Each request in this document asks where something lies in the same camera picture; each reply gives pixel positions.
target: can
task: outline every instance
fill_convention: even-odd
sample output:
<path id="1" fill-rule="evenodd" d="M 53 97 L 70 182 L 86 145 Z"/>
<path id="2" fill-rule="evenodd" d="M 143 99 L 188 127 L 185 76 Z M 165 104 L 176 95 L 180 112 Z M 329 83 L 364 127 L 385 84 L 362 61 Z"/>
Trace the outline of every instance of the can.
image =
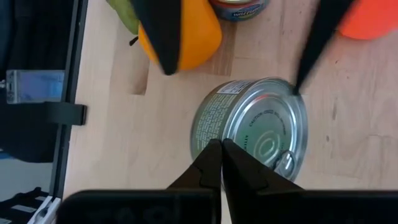
<path id="1" fill-rule="evenodd" d="M 193 120 L 195 159 L 210 139 L 232 139 L 265 166 L 294 181 L 307 148 L 308 121 L 301 96 L 280 78 L 236 80 L 215 88 Z"/>
<path id="2" fill-rule="evenodd" d="M 228 21 L 245 21 L 266 8 L 269 0 L 210 0 L 216 15 Z"/>

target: wooden surface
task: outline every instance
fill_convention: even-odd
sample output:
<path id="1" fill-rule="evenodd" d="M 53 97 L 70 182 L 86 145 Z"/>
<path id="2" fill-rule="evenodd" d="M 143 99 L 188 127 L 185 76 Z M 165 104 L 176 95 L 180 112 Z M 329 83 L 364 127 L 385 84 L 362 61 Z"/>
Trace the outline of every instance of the wooden surface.
<path id="1" fill-rule="evenodd" d="M 205 65 L 171 77 L 149 63 L 105 1 L 89 1 L 64 196 L 82 189 L 161 189 L 192 162 L 195 110 L 228 80 L 291 80 L 313 0 L 271 1 L 255 19 L 223 23 Z M 398 189 L 398 32 L 337 35 L 303 90 L 309 140 L 296 183 L 307 189 Z"/>

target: blue label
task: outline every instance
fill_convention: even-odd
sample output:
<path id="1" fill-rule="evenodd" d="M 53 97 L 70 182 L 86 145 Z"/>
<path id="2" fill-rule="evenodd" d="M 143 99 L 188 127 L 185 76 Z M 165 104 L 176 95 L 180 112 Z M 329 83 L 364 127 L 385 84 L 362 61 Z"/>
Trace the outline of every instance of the blue label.
<path id="1" fill-rule="evenodd" d="M 260 4 L 255 4 L 253 6 L 246 7 L 244 9 L 241 9 L 237 12 L 233 12 L 232 16 L 233 17 L 240 17 L 240 18 L 246 18 L 249 17 L 253 14 L 255 14 L 259 9 L 261 5 Z"/>
<path id="2" fill-rule="evenodd" d="M 260 0 L 247 7 L 228 6 L 228 4 L 213 3 L 213 8 L 218 17 L 229 21 L 245 21 L 258 15 L 269 3 L 269 0 Z"/>

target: pull tab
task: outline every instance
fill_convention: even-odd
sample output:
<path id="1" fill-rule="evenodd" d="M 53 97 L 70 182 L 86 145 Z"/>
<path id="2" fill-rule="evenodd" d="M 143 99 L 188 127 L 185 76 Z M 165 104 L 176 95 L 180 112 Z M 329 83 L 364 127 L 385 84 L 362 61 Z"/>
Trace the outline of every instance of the pull tab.
<path id="1" fill-rule="evenodd" d="M 164 73 L 174 74 L 180 56 L 181 0 L 131 0 L 131 3 Z"/>
<path id="2" fill-rule="evenodd" d="M 281 153 L 275 162 L 274 171 L 286 179 L 290 179 L 296 168 L 296 160 L 294 152 L 286 150 Z"/>

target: green pear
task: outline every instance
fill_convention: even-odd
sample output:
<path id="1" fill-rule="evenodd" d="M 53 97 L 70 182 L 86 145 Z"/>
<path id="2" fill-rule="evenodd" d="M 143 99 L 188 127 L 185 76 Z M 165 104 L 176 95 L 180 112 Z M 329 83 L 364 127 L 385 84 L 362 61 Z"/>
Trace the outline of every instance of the green pear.
<path id="1" fill-rule="evenodd" d="M 126 28 L 134 35 L 138 34 L 139 20 L 136 17 L 130 0 L 106 0 L 108 4 L 118 13 L 120 20 Z"/>

